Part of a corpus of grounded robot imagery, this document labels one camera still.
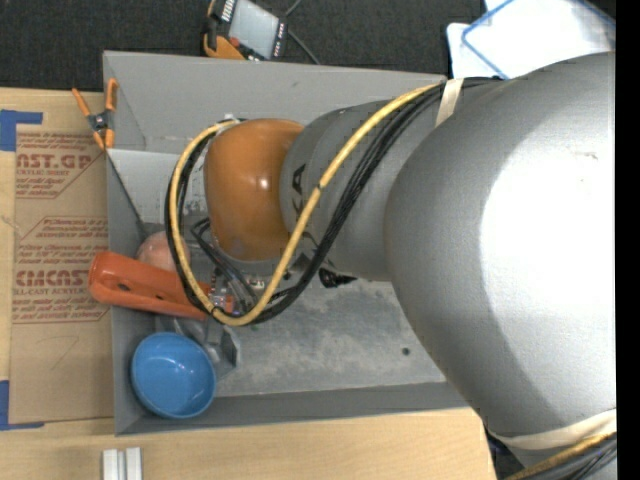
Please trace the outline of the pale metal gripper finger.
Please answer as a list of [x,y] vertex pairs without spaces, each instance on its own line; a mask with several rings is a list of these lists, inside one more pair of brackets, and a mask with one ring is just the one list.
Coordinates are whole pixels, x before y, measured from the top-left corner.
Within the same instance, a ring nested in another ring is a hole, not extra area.
[[222,329],[221,350],[225,360],[232,367],[237,367],[241,359],[240,342],[231,328],[224,327]]
[[203,346],[208,352],[221,350],[221,341],[224,335],[224,327],[215,319],[207,319],[202,324]]

